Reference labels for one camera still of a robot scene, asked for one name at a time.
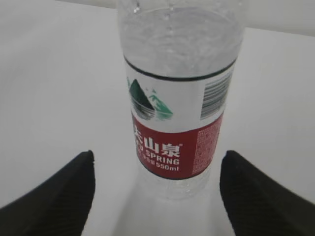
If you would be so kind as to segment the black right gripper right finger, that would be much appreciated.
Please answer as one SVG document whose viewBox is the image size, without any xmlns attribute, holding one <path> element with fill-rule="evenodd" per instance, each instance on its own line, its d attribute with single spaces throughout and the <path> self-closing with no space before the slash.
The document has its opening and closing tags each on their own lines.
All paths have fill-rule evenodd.
<svg viewBox="0 0 315 236">
<path fill-rule="evenodd" d="M 233 150 L 222 159 L 220 195 L 237 236 L 315 234 L 315 205 Z"/>
</svg>

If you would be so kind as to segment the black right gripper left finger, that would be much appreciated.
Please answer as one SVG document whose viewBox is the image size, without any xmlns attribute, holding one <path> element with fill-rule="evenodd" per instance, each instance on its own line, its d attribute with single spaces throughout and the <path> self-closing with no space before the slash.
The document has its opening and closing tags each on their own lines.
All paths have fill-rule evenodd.
<svg viewBox="0 0 315 236">
<path fill-rule="evenodd" d="M 80 153 L 0 209 L 2 236 L 80 236 L 95 195 L 94 154 Z"/>
</svg>

